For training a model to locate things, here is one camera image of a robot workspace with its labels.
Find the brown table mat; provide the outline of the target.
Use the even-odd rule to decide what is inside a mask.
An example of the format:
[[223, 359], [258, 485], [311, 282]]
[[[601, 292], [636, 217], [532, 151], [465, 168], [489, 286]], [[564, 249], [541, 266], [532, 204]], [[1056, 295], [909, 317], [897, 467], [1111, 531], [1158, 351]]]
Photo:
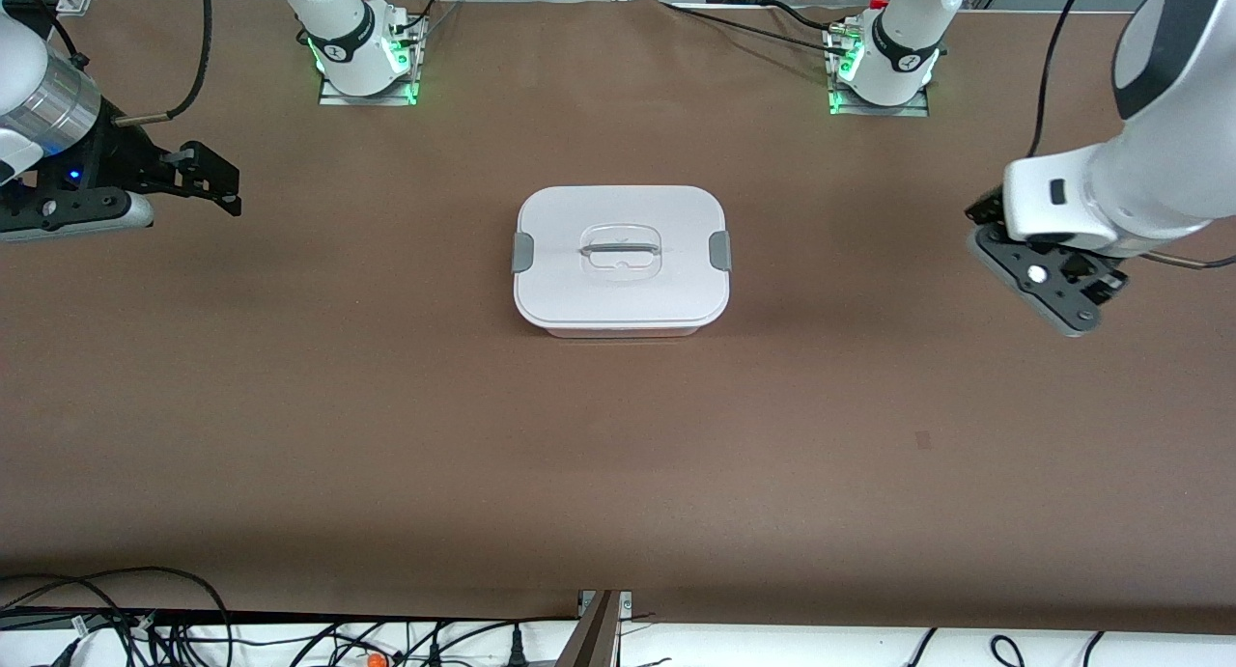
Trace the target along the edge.
[[[218, 0], [151, 128], [243, 214], [0, 243], [0, 573], [188, 569], [243, 611], [1236, 632], [1236, 268], [1137, 262], [1068, 340], [967, 248], [1044, 14], [952, 23], [928, 119], [658, 2], [438, 4], [420, 103], [325, 107]], [[732, 235], [684, 340], [518, 315], [545, 187], [687, 184]]]

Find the aluminium frame strut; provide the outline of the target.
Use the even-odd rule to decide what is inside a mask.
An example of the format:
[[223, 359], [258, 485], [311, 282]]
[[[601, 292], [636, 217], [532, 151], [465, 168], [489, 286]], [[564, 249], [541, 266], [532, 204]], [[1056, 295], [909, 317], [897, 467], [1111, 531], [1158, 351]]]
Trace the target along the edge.
[[578, 623], [552, 667], [618, 667], [620, 627], [633, 604], [630, 590], [578, 593]]

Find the white box lid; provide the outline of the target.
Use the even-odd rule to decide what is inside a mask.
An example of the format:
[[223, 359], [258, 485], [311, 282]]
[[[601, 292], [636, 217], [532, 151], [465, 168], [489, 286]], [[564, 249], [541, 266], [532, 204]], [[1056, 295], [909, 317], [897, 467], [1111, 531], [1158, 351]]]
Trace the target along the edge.
[[698, 187], [549, 187], [522, 204], [510, 271], [527, 322], [711, 324], [730, 298], [723, 206]]

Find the translucent plastic storage box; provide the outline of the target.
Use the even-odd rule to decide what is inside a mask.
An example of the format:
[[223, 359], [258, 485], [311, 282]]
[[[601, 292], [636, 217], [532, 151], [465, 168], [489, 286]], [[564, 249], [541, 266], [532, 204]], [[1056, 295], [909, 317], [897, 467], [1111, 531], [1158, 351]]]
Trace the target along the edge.
[[572, 325], [562, 322], [533, 322], [550, 336], [560, 340], [676, 340], [696, 334], [706, 324], [599, 324]]

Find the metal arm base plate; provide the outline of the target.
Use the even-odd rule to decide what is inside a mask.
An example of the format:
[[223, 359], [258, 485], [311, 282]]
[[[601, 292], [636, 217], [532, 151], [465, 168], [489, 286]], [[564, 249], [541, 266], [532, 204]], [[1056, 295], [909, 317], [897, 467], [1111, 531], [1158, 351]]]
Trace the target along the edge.
[[853, 23], [829, 23], [821, 31], [824, 47], [839, 48], [840, 54], [826, 56], [827, 88], [829, 88], [829, 112], [833, 116], [870, 116], [926, 119], [929, 116], [929, 99], [926, 83], [915, 91], [908, 103], [879, 105], [869, 103], [854, 91], [849, 78], [857, 65], [869, 56], [860, 38], [860, 28]]
[[316, 63], [315, 69], [321, 74], [321, 89], [319, 90], [318, 104], [320, 105], [382, 105], [382, 107], [402, 107], [402, 105], [417, 105], [420, 91], [420, 78], [426, 46], [426, 31], [429, 19], [417, 16], [407, 28], [400, 28], [394, 40], [384, 47], [384, 57], [396, 65], [396, 74], [388, 86], [382, 91], [376, 91], [368, 96], [350, 96], [328, 82], [323, 73], [321, 63]]

